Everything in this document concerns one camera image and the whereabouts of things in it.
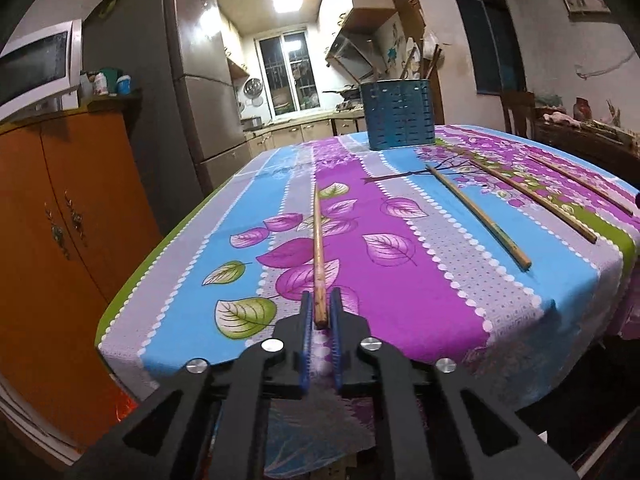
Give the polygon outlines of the kitchen counter cabinets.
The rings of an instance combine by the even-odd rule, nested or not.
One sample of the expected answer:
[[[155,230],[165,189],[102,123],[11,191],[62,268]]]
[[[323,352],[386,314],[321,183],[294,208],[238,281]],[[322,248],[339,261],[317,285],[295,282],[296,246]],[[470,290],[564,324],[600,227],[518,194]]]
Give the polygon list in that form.
[[[274,148],[284,148],[366,130],[367,123],[363,109],[356,108],[356,110],[343,110],[275,122],[255,131],[247,131],[245,139],[248,142],[250,154],[256,157]]]

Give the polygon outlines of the kitchen window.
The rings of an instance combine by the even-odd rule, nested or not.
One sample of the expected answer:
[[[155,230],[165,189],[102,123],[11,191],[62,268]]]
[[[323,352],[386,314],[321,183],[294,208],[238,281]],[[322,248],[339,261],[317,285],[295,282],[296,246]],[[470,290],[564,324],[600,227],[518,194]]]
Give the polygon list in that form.
[[[320,107],[304,30],[259,39],[257,49],[274,116]]]

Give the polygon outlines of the colourful floral tablecloth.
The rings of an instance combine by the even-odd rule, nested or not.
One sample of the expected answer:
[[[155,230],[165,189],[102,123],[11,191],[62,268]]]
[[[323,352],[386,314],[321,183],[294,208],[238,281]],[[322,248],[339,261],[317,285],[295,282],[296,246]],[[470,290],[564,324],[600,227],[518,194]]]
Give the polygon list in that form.
[[[451,148],[548,198],[597,243]],[[498,223],[532,260],[528,271],[426,166]],[[96,331],[101,356],[131,393],[143,398],[192,358],[232,360],[298,311],[314,287],[315,185],[326,284],[344,307],[410,358],[462,361],[513,405],[562,382],[634,307],[639,211],[627,182],[470,125],[388,151],[354,133],[258,155],[152,251]]]

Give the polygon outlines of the orange wooden cabinet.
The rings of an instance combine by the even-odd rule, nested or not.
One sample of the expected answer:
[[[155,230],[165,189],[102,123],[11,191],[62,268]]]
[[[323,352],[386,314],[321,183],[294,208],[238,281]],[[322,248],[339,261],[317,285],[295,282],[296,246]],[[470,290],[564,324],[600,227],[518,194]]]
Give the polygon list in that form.
[[[116,420],[94,336],[160,242],[129,143],[137,104],[105,99],[1,130],[1,374],[74,448]]]

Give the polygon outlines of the blue perforated utensil basket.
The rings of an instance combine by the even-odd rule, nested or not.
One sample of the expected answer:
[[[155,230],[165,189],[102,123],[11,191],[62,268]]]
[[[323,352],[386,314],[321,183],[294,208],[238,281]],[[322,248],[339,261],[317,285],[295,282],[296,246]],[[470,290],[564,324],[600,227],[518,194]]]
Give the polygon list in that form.
[[[431,85],[427,79],[366,82],[360,86],[360,94],[372,151],[435,143]]]

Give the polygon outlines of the black wok on stove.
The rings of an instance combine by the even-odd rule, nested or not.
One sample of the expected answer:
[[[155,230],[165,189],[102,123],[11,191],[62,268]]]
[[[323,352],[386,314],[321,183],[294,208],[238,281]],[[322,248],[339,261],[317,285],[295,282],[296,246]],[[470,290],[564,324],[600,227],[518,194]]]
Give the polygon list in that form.
[[[361,98],[360,88],[349,86],[340,90],[323,90],[323,93],[336,93],[342,97],[344,101],[359,100]]]

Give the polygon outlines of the dark wooden chair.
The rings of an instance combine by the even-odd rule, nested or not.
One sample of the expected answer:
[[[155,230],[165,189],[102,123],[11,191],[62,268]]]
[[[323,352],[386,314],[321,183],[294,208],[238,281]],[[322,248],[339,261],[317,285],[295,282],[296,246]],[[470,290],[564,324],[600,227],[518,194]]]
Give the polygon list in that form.
[[[506,133],[533,140],[536,133],[535,95],[528,91],[500,93]]]

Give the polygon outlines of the dark wooden side table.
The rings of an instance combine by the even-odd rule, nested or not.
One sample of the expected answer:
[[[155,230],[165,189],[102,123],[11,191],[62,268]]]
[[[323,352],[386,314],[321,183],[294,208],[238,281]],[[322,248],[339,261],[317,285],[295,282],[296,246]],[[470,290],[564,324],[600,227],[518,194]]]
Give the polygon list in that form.
[[[534,139],[565,153],[575,155],[593,165],[608,170],[636,188],[639,186],[640,166],[637,156],[623,144],[585,133],[570,126],[536,122]]]

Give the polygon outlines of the blue lidded jar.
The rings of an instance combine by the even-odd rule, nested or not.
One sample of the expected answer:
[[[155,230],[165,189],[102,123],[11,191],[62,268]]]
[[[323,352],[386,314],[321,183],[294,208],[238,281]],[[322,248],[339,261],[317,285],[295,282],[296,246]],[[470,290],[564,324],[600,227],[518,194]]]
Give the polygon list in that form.
[[[131,93],[131,77],[122,75],[116,80],[116,94],[118,96],[129,96]]]

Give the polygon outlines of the dark window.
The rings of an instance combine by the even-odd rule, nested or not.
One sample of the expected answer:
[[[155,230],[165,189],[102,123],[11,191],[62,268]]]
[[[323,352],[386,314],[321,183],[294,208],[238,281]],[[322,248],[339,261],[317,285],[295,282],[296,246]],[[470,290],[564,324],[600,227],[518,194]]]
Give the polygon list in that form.
[[[525,91],[525,70],[506,0],[456,0],[469,43],[476,90]]]

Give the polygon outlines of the white bottle on cabinet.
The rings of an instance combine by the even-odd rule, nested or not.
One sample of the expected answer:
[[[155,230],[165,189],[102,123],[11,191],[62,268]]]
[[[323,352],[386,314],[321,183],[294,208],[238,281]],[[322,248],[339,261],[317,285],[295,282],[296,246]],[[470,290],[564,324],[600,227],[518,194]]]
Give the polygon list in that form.
[[[108,91],[108,81],[104,73],[97,73],[93,79],[93,93],[96,96],[107,96],[110,92]]]

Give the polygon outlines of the range hood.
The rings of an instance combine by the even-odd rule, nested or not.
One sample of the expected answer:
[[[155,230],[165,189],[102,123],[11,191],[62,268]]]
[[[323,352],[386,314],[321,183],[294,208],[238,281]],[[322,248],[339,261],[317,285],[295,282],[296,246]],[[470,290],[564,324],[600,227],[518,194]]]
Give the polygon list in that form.
[[[326,62],[355,84],[381,78],[385,71],[380,49],[372,36],[341,30],[326,52]]]

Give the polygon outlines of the green container on cabinet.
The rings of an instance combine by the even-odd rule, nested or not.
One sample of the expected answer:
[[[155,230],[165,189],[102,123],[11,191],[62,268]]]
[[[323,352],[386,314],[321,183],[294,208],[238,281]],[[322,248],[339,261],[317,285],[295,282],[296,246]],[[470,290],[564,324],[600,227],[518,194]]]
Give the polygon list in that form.
[[[105,77],[108,93],[116,93],[117,79],[122,76],[122,70],[116,67],[102,67],[100,73]]]

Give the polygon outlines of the grey refrigerator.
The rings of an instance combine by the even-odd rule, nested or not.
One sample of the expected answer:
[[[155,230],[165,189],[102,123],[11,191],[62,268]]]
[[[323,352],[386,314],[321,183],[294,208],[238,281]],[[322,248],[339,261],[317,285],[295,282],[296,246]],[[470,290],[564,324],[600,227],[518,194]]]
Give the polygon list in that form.
[[[140,93],[130,144],[168,233],[250,161],[217,0],[103,0],[82,47],[87,70],[118,68]]]

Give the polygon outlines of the white microwave oven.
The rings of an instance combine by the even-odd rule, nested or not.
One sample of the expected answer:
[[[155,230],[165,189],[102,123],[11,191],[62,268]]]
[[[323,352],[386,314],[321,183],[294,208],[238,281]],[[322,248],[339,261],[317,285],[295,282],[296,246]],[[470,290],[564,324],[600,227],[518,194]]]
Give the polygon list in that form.
[[[51,25],[10,41],[1,55],[1,120],[80,86],[82,21]]]

